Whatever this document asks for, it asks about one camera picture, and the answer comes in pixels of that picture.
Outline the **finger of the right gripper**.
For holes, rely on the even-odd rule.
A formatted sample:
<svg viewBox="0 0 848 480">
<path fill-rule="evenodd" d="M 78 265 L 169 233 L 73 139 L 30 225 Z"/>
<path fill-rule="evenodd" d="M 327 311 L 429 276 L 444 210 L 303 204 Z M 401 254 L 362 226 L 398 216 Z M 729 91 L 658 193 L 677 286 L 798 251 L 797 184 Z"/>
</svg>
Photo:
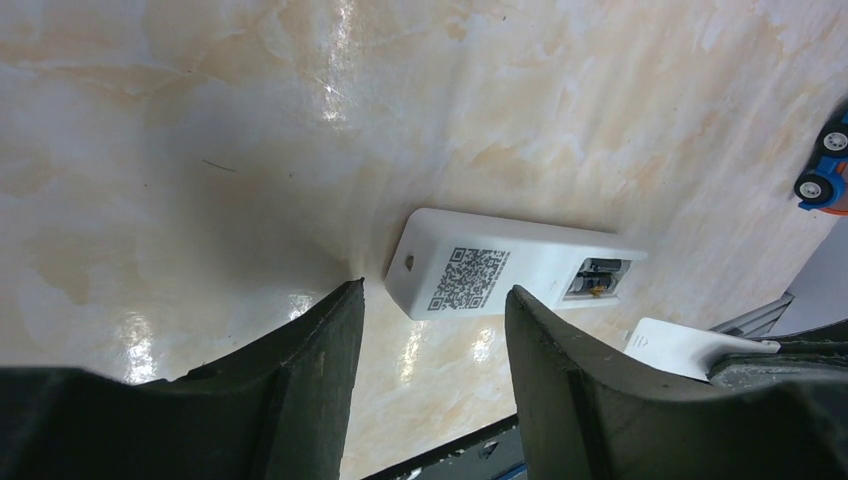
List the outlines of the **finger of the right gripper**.
<svg viewBox="0 0 848 480">
<path fill-rule="evenodd" d="M 846 342 L 789 342 L 773 354 L 727 354 L 707 374 L 723 388 L 764 388 L 787 382 L 847 383 Z"/>
</svg>

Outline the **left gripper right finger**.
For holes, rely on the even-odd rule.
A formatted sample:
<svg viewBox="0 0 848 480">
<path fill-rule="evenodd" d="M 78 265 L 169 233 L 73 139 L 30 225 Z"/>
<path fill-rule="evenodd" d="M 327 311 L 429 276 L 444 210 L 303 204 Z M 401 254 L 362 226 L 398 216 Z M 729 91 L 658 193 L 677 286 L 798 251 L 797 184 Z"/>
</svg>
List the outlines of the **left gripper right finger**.
<svg viewBox="0 0 848 480">
<path fill-rule="evenodd" d="M 506 340 L 532 479 L 843 479 L 847 386 L 728 390 L 636 361 L 514 287 Z"/>
</svg>

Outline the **white remote control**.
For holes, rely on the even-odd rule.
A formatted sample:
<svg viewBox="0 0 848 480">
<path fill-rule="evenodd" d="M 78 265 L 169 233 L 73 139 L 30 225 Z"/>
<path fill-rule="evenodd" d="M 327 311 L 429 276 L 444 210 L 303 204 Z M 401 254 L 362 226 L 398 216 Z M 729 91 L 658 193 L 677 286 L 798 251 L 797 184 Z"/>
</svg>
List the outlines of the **white remote control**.
<svg viewBox="0 0 848 480">
<path fill-rule="evenodd" d="M 403 230 L 384 285 L 415 321 L 501 314 L 516 285 L 552 310 L 601 307 L 618 303 L 625 276 L 646 257 L 615 234 L 421 208 Z M 568 295 L 587 258 L 631 265 L 612 294 Z"/>
</svg>

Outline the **white remote battery cover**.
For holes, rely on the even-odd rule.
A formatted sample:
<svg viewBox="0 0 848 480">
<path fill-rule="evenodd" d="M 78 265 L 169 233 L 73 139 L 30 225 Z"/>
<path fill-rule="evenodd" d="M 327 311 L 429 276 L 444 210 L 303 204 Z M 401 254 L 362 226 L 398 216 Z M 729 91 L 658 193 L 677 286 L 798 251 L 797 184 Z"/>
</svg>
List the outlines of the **white remote battery cover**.
<svg viewBox="0 0 848 480">
<path fill-rule="evenodd" d="M 724 355 L 774 354 L 780 347 L 775 341 L 748 340 L 642 318 L 623 353 L 656 370 L 706 382 L 707 374 Z"/>
</svg>

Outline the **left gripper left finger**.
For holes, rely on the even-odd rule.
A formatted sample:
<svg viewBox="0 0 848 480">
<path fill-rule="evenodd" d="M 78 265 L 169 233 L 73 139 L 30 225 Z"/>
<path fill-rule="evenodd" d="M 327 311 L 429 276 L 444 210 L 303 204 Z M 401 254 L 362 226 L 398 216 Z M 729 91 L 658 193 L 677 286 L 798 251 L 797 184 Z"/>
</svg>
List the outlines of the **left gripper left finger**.
<svg viewBox="0 0 848 480">
<path fill-rule="evenodd" d="M 5 479 L 336 479 L 364 286 L 173 381 L 80 368 L 1 371 Z"/>
</svg>

